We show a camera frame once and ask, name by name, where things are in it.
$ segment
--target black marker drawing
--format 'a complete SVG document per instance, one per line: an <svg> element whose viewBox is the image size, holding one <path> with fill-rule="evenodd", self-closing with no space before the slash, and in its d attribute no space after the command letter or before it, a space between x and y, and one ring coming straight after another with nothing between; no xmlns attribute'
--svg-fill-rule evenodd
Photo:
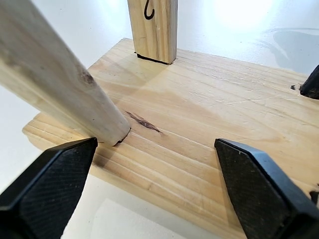
<svg viewBox="0 0 319 239"><path fill-rule="evenodd" d="M155 14L155 10L153 9L151 15L148 16L147 10L148 10L149 3L150 3L150 0L147 0L147 1L146 1L146 5L145 5L145 9L144 9L144 17L145 17L147 20L151 20L151 19L154 17L154 14Z"/></svg>

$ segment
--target white table surface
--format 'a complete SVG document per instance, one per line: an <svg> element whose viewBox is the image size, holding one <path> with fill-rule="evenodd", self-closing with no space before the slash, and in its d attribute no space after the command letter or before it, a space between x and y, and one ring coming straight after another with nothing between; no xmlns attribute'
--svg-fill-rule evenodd
<svg viewBox="0 0 319 239"><path fill-rule="evenodd" d="M132 38L126 0L32 0L86 67ZM180 49L305 74L319 63L318 0L179 0ZM41 152L38 111L0 87L0 192ZM63 239L209 239L211 233L89 175Z"/></svg>

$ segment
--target black clamp pad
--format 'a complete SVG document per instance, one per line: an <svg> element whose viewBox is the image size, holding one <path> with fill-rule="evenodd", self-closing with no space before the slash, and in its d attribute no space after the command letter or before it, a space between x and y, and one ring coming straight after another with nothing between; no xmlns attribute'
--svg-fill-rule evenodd
<svg viewBox="0 0 319 239"><path fill-rule="evenodd" d="M319 210L268 154L225 139L215 147L247 238L319 238Z"/></svg>

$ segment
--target square wooden post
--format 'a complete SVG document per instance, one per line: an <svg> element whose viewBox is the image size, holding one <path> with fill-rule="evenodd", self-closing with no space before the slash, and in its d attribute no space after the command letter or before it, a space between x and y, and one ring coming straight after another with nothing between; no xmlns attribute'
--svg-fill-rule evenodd
<svg viewBox="0 0 319 239"><path fill-rule="evenodd" d="M128 0L139 57L171 64L176 58L177 0Z"/></svg>

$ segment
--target wooden post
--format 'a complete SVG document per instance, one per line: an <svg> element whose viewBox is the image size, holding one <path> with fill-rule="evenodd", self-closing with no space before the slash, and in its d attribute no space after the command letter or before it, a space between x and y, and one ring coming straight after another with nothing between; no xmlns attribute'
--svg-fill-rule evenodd
<svg viewBox="0 0 319 239"><path fill-rule="evenodd" d="M138 56L171 64L176 58L177 0L128 0Z"/></svg>
<svg viewBox="0 0 319 239"><path fill-rule="evenodd" d="M30 0L0 2L0 83L39 110L110 145L130 131L121 112Z"/></svg>

